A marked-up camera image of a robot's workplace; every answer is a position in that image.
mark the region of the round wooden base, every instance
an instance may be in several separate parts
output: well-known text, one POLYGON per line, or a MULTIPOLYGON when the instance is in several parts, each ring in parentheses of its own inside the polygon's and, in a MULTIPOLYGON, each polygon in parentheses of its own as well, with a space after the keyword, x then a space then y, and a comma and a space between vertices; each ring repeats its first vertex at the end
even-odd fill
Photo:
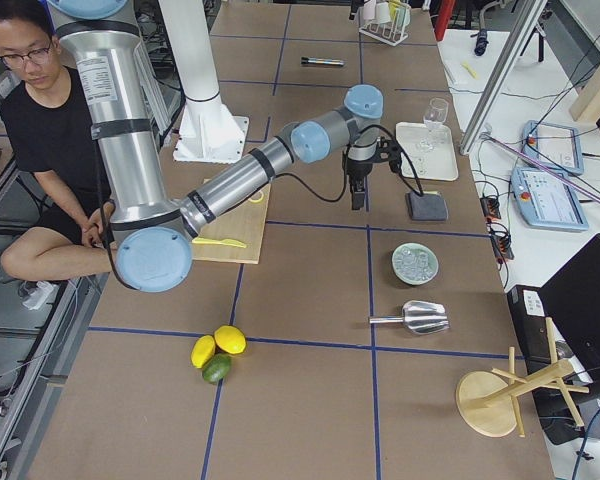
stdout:
POLYGON ((504 437, 516 428, 516 416, 511 397, 504 395, 493 405, 481 406, 480 398, 508 386, 499 376, 490 372, 471 372, 458 383, 456 403, 464 421, 488 437, 504 437))

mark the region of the blue joint cap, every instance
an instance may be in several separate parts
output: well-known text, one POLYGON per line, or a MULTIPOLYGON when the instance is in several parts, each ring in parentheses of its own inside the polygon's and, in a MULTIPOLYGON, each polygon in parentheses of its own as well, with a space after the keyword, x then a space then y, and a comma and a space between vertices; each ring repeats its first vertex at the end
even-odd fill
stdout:
POLYGON ((116 267, 122 279, 142 292, 164 292, 178 285, 191 269, 191 243, 165 227, 138 230, 118 248, 116 267))
POLYGON ((382 118, 384 100, 382 92, 373 85, 360 84, 351 87, 344 97, 344 106, 362 118, 382 118))
POLYGON ((314 121, 303 122, 291 132, 293 151, 304 163, 322 160, 331 151, 327 131, 314 121))
POLYGON ((65 15, 81 20, 100 20, 118 13, 127 0, 47 0, 65 15))

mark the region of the white table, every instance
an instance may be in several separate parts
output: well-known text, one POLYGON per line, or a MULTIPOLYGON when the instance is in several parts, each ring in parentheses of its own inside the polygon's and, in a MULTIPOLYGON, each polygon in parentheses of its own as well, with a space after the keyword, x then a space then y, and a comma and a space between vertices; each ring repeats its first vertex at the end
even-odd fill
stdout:
MULTIPOLYGON (((453 94, 453 102, 458 115, 460 128, 464 131, 480 95, 489 79, 489 75, 507 40, 508 32, 489 32, 489 45, 482 57, 473 53, 475 38, 474 31, 448 30, 440 42, 439 49, 447 69, 449 88, 453 94), (475 76, 462 66, 466 64, 475 72, 475 76)), ((522 128, 529 120, 539 120, 549 109, 553 98, 533 100, 512 96, 525 95, 543 97, 555 95, 569 88, 568 76, 562 70, 558 59, 548 45, 545 44, 544 62, 538 62, 537 40, 532 40, 525 54, 520 57, 513 70, 507 77, 502 94, 499 96, 490 112, 487 123, 492 127, 493 137, 504 142, 518 142, 519 149, 522 139, 522 128)), ((576 123, 569 114, 569 107, 577 98, 575 91, 570 91, 564 100, 549 114, 547 122, 560 125, 575 126, 580 132, 595 128, 595 124, 576 123)), ((594 130, 580 137, 583 152, 600 155, 600 132, 594 130)), ((472 168, 480 166, 487 175, 505 179, 487 178, 494 183, 499 193, 506 193, 507 181, 516 165, 513 155, 505 152, 491 142, 478 141, 473 146, 470 158, 472 168)), ((585 157, 585 173, 582 178, 600 190, 600 160, 585 157)), ((476 180, 484 180, 480 172, 474 172, 476 180)), ((482 193, 484 184, 477 183, 478 192, 482 193)), ((485 194, 493 194, 491 186, 485 187, 485 194)), ((516 284, 542 286, 560 267, 562 267, 593 235, 600 233, 600 205, 588 203, 583 205, 585 216, 590 228, 586 232, 571 233, 553 230, 530 228, 524 221, 512 197, 500 197, 502 223, 509 227, 512 235, 512 249, 515 259, 502 269, 501 276, 505 289, 516 284)), ((571 478, 573 465, 576 460, 574 453, 580 448, 581 440, 575 440, 560 446, 554 446, 547 441, 549 453, 556 477, 571 478)), ((578 479, 600 479, 600 441, 589 439, 585 449, 595 457, 595 460, 581 461, 578 479)))

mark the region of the black pad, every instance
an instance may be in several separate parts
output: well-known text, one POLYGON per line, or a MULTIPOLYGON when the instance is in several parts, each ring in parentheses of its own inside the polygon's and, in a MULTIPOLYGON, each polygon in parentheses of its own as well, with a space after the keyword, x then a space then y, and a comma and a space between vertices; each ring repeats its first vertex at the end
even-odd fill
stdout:
POLYGON ((449 218, 447 204, 439 193, 425 193, 420 197, 414 192, 409 192, 407 207, 412 220, 440 222, 449 218))

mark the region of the yellow lemon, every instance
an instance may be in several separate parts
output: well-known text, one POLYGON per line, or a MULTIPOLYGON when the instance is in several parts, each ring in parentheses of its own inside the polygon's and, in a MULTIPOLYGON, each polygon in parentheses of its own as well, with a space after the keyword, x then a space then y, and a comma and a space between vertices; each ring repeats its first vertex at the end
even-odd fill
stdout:
POLYGON ((214 353, 216 353, 216 341, 213 337, 211 335, 200 337, 191 350, 191 363, 196 368, 202 368, 214 353))
POLYGON ((247 347, 247 339, 244 333, 231 325, 223 325, 214 334, 216 344, 227 353, 242 353, 247 347))

